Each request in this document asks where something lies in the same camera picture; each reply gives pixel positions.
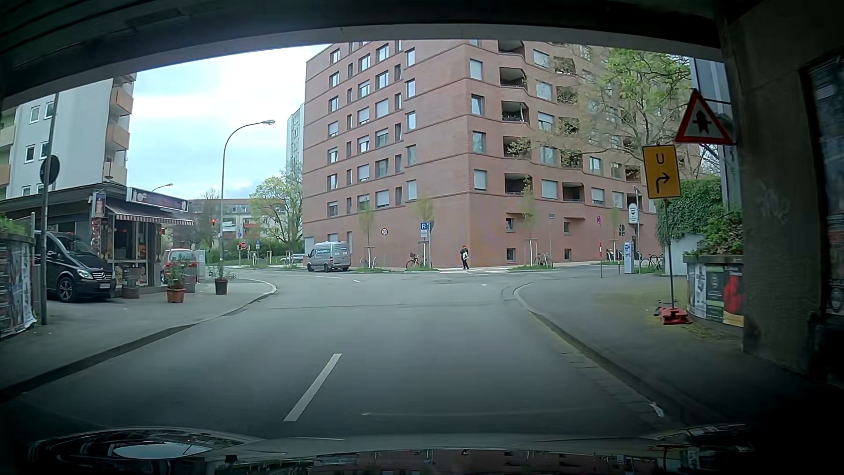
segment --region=sidewalk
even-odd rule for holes
[[[163,292],[142,295],[138,300],[50,300],[49,325],[35,322],[27,331],[0,341],[0,402],[32,385],[45,384],[41,379],[49,382],[87,368],[103,358],[236,311],[275,290],[265,282],[234,279],[226,296],[214,295],[213,283],[200,283],[196,293],[185,295],[184,303],[167,303]]]
[[[685,279],[674,282],[683,302]],[[516,295],[551,330],[681,423],[803,419],[838,406],[838,389],[743,353],[741,329],[662,325],[653,313],[657,300],[670,300],[668,284],[649,274],[563,277],[536,281]]]

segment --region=potted plant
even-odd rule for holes
[[[167,302],[182,303],[185,301],[185,279],[187,278],[188,262],[176,261],[168,272],[165,274],[164,280],[167,284]]]

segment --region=ivy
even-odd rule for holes
[[[706,226],[712,218],[724,214],[719,177],[680,182],[682,196],[668,200],[668,219],[663,202],[657,202],[657,238],[665,245],[670,239],[681,239],[686,234],[706,234]]]

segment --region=bridge underpass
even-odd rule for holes
[[[844,47],[824,0],[15,2],[0,11],[3,107],[118,74],[264,48],[380,39],[536,39],[723,61],[744,203],[744,350],[826,379],[831,264],[809,70]]]

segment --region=flower pot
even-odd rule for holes
[[[225,295],[229,291],[228,279],[214,279],[214,290],[217,295]]]
[[[185,301],[185,291],[187,289],[183,288],[175,288],[175,289],[167,289],[167,302],[170,303],[182,303]]]

